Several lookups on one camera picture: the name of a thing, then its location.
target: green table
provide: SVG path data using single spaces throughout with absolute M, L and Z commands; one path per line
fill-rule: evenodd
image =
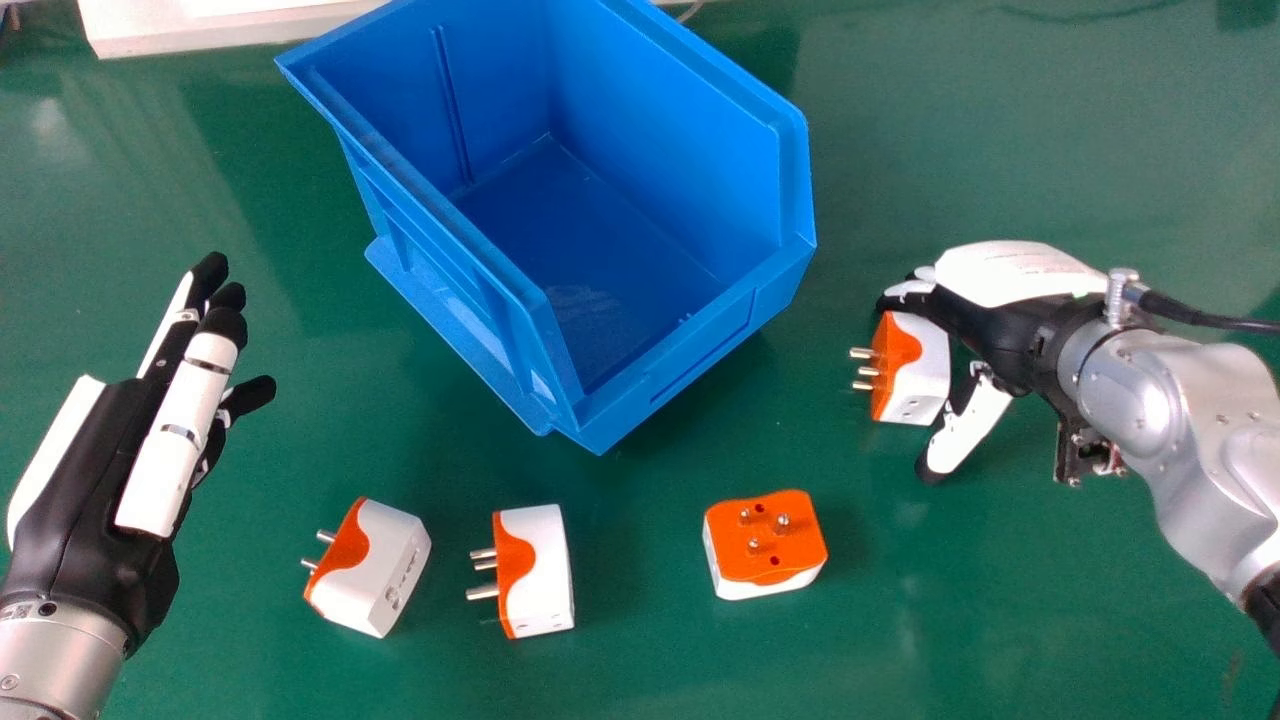
M 704 9 L 694 29 L 809 118 L 820 246 L 788 311 L 604 457 L 532 437 L 361 259 L 367 219 L 279 49 L 100 63 L 73 6 L 29 6 L 0 46 L 5 491 L 79 373 L 133 373 L 210 249 L 250 288 L 238 374 L 280 383 L 200 489 L 182 592 L 106 716 L 1265 715 L 1252 623 L 1165 544 L 1140 480 L 1050 482 L 1042 402 L 927 488 L 927 433 L 846 389 L 878 291 L 974 240 L 1280 316 L 1276 3 L 1143 1 Z M 703 510 L 781 487 L 813 493 L 827 569 L 717 600 Z M 436 543 L 381 642 L 301 598 L 312 532 L 360 495 Z M 564 509 L 579 628 L 512 643 L 463 601 L 466 552 L 492 510 L 543 502 Z

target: blue container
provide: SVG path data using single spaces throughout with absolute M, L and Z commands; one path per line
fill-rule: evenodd
M 603 454 L 791 302 L 804 117 L 643 0 L 403 0 L 278 63 L 369 261 L 538 434 Z

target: plug adapter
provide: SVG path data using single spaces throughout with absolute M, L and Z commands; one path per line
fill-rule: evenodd
M 573 579 L 559 505 L 493 514 L 493 547 L 471 552 L 477 571 L 497 579 L 467 591 L 467 600 L 498 598 L 498 619 L 511 639 L 573 628 Z
M 852 388 L 872 393 L 872 419 L 929 425 L 951 391 L 951 341 L 946 331 L 910 313 L 886 310 L 870 347 L 849 356 L 869 360 Z
M 431 553 L 422 521 L 361 497 L 337 533 L 319 530 L 316 538 L 329 547 L 319 562 L 302 560 L 311 570 L 302 597 L 325 620 L 387 637 Z
M 703 518 L 703 547 L 724 600 L 800 589 L 827 564 L 818 514 L 801 489 L 717 502 Z

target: bin bottom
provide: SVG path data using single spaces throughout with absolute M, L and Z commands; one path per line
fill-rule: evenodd
M 547 293 L 588 393 L 726 287 L 550 135 L 452 200 Z

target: black cable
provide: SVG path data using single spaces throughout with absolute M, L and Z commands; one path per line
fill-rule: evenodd
M 1256 320 L 1253 318 L 1233 318 L 1230 315 L 1213 315 L 1203 313 L 1153 290 L 1148 290 L 1138 299 L 1138 307 L 1169 318 L 1184 325 L 1201 328 L 1217 328 L 1222 331 L 1240 331 L 1258 334 L 1280 334 L 1280 323 L 1272 320 Z

